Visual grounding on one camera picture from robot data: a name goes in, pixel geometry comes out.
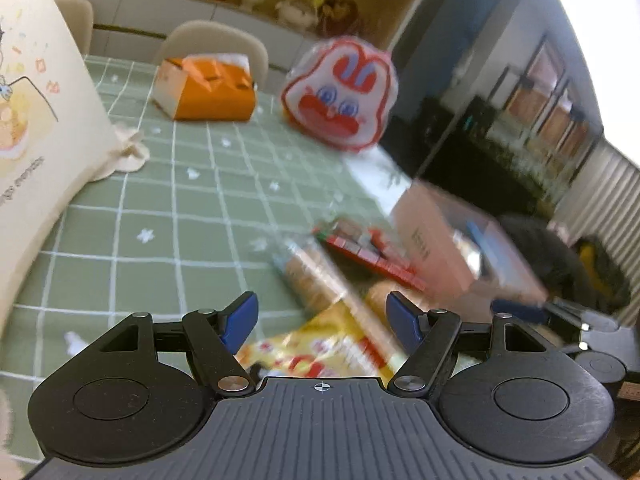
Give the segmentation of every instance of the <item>snack package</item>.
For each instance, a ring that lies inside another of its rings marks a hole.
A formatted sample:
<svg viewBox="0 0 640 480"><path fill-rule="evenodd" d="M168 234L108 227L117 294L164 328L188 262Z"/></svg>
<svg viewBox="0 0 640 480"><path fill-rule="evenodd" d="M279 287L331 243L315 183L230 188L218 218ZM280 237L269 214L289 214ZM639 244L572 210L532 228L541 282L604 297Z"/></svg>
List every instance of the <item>snack package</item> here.
<svg viewBox="0 0 640 480"><path fill-rule="evenodd" d="M337 301L298 330L245 345L236 355L248 368L258 363L267 375L292 377L380 377L387 384L393 370Z"/></svg>
<svg viewBox="0 0 640 480"><path fill-rule="evenodd" d="M343 36L319 41L289 75L280 100L290 122L339 150L377 143L398 96L391 57Z"/></svg>
<svg viewBox="0 0 640 480"><path fill-rule="evenodd" d="M369 234L371 236L371 243L380 251L387 260L396 264L401 269L409 272L415 272L411 264L411 260L403 254L401 248L397 247L389 238L389 236L377 227L370 227Z"/></svg>
<svg viewBox="0 0 640 480"><path fill-rule="evenodd" d="M429 290L427 282L416 274L397 266L378 253L374 253L356 242L319 229L314 229L314 235L323 244L362 264L380 276L395 280L419 292L427 292Z"/></svg>
<svg viewBox="0 0 640 480"><path fill-rule="evenodd" d="M287 335L244 346L236 356L242 366L261 362L272 373L304 377L379 376L386 384L406 355L320 245L288 238L274 260L316 316Z"/></svg>
<svg viewBox="0 0 640 480"><path fill-rule="evenodd" d="M256 102L249 60L241 54L165 59L153 99L176 121L248 121Z"/></svg>
<svg viewBox="0 0 640 480"><path fill-rule="evenodd" d="M415 290L399 285L392 280L382 280L369 288L365 294L364 301L385 326L389 326L386 320L386 297L394 291L401 292L415 306L425 312L432 308L440 308L439 304L428 300L427 297Z"/></svg>

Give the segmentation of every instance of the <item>table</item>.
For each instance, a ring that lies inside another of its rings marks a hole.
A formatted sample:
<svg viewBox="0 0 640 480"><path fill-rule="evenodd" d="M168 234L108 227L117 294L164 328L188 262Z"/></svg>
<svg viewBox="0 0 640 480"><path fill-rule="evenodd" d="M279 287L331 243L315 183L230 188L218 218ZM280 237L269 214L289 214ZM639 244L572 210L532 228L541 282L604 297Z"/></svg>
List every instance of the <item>table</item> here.
<svg viewBox="0 0 640 480"><path fill-rule="evenodd" d="M91 183L62 214L31 267L2 340L0 388L15 413L10 452L41 458L26 410L33 389L131 312L179 320L258 294L251 340L298 327L305 313L271 265L274 232L306 234L337 212L383 214L339 153L291 130L260 94L248 123L174 123L149 95L156 67L87 57L113 122L144 130L151 160ZM183 356L162 362L188 370Z"/></svg>

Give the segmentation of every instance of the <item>black circular mount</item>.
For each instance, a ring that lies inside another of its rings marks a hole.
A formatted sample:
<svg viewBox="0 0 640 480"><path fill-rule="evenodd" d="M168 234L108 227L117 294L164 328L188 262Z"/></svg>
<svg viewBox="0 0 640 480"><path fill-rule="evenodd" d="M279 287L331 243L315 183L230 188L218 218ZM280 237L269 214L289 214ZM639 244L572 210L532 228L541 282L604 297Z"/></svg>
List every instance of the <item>black circular mount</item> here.
<svg viewBox="0 0 640 480"><path fill-rule="evenodd" d="M158 362L146 318L120 323L36 388L29 422L47 456L131 463L196 430L207 397L187 374Z"/></svg>
<svg viewBox="0 0 640 480"><path fill-rule="evenodd" d="M613 403L594 377L553 348L507 351L499 343L445 384L438 403L453 433L488 455L531 464L584 455L606 435Z"/></svg>

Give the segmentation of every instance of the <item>yellow object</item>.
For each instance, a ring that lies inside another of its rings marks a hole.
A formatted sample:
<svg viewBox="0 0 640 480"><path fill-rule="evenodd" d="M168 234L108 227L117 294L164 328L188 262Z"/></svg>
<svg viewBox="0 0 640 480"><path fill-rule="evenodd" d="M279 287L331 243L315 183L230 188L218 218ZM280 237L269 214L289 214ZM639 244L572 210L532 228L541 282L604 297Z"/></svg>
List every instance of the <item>yellow object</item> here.
<svg viewBox="0 0 640 480"><path fill-rule="evenodd" d="M377 282L369 288L364 301L369 305L370 309L376 314L376 316L378 316L378 319L388 328L390 328L390 325L386 318L386 297L395 291L401 292L415 306L425 312L432 308L440 307L439 304L428 300L428 298L421 295L419 292L408 289L405 286L398 285L392 280Z"/></svg>
<svg viewBox="0 0 640 480"><path fill-rule="evenodd" d="M318 9L319 7L322 6L322 4L324 4L324 0L313 0L312 3L314 4L314 7Z"/></svg>
<svg viewBox="0 0 640 480"><path fill-rule="evenodd" d="M245 368L262 364L269 375L371 376L380 377L385 385L394 375L341 300L298 330L245 345L236 358Z"/></svg>
<svg viewBox="0 0 640 480"><path fill-rule="evenodd" d="M610 286L603 282L598 273L596 272L596 249L591 244L584 244L580 248L580 261L584 265L587 271L589 280L593 288L595 288L601 294L604 294L606 298L612 298L614 296Z"/></svg>
<svg viewBox="0 0 640 480"><path fill-rule="evenodd" d="M173 120L248 121L255 108L247 70L211 56L166 59L153 99Z"/></svg>

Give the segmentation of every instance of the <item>beige chair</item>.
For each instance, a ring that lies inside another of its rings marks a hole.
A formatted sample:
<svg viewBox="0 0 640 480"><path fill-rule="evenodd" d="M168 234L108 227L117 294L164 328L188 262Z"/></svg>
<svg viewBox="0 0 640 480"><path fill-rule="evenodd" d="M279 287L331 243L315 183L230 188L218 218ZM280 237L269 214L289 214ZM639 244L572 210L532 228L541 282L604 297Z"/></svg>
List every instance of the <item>beige chair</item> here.
<svg viewBox="0 0 640 480"><path fill-rule="evenodd" d="M269 69L267 49L255 36L222 23L194 20L179 25L160 46L154 63L189 54L225 53L245 54L253 80L258 88L264 87Z"/></svg>
<svg viewBox="0 0 640 480"><path fill-rule="evenodd" d="M80 54L85 56L91 47L94 30L94 8L88 0L55 0L66 26L76 41Z"/></svg>

